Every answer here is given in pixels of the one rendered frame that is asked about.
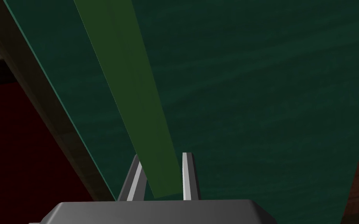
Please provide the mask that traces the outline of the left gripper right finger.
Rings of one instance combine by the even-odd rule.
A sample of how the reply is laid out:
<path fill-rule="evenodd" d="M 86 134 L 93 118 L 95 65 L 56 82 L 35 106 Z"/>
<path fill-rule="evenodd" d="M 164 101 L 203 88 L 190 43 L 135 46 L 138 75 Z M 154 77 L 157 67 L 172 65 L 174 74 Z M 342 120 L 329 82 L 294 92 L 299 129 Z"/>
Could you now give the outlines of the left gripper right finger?
<path fill-rule="evenodd" d="M 195 159 L 191 152 L 182 153 L 182 182 L 183 200 L 201 199 Z"/>

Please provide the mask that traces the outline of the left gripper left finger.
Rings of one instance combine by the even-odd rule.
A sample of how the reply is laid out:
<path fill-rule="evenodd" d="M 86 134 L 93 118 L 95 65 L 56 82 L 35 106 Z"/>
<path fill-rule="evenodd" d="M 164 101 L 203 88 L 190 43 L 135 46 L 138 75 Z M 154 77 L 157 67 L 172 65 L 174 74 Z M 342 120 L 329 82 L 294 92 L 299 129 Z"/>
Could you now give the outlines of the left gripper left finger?
<path fill-rule="evenodd" d="M 146 183 L 145 172 L 135 155 L 117 201 L 144 201 Z"/>

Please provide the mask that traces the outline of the green bar handle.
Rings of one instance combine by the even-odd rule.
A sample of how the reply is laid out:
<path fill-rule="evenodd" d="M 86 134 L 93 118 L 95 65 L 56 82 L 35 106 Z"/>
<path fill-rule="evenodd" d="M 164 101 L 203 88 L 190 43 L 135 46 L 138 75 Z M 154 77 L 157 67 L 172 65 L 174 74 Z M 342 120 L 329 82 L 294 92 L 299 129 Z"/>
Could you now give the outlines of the green bar handle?
<path fill-rule="evenodd" d="M 131 0 L 74 0 L 154 197 L 183 191 Z"/>

